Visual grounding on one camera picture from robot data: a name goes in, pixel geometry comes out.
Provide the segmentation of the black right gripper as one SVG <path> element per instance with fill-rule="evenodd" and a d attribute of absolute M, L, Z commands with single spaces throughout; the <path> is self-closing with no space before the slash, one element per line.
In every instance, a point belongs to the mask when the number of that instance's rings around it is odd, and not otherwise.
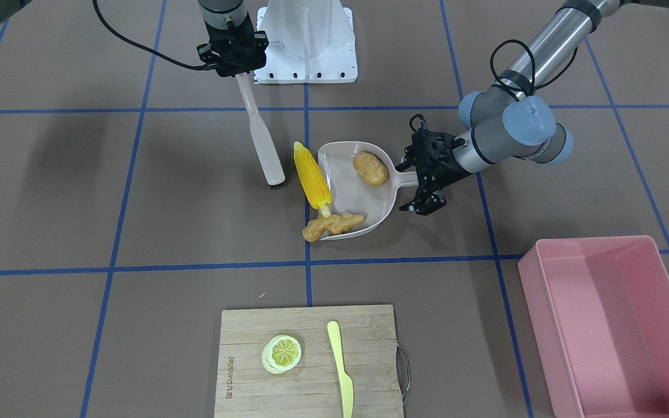
<path fill-rule="evenodd" d="M 219 29 L 206 24 L 208 43 L 196 47 L 202 61 L 199 70 L 215 70 L 220 77 L 234 77 L 264 68 L 269 40 L 265 31 L 255 31 L 252 24 Z"/>

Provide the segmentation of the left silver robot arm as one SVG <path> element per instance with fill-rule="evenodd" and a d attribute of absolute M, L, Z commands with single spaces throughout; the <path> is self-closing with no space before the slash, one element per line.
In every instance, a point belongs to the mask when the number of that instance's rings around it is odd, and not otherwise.
<path fill-rule="evenodd" d="M 502 72 L 490 71 L 485 92 L 466 95 L 458 108 L 465 131 L 433 132 L 421 114 L 411 144 L 396 167 L 416 169 L 417 188 L 399 209 L 427 216 L 446 206 L 444 188 L 508 158 L 558 164 L 574 147 L 573 135 L 556 121 L 538 91 L 555 82 L 576 58 L 579 45 L 624 1 L 566 1 L 528 44 L 514 40 L 522 55 Z"/>

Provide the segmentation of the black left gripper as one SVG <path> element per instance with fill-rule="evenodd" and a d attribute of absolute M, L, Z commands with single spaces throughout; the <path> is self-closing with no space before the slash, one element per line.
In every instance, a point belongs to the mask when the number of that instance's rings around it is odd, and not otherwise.
<path fill-rule="evenodd" d="M 467 141 L 446 132 L 431 131 L 422 114 L 412 116 L 408 125 L 412 130 L 411 143 L 404 148 L 404 157 L 396 170 L 416 169 L 418 185 L 414 198 L 398 209 L 429 216 L 448 204 L 444 188 L 473 175 L 459 164 L 454 154 Z"/>

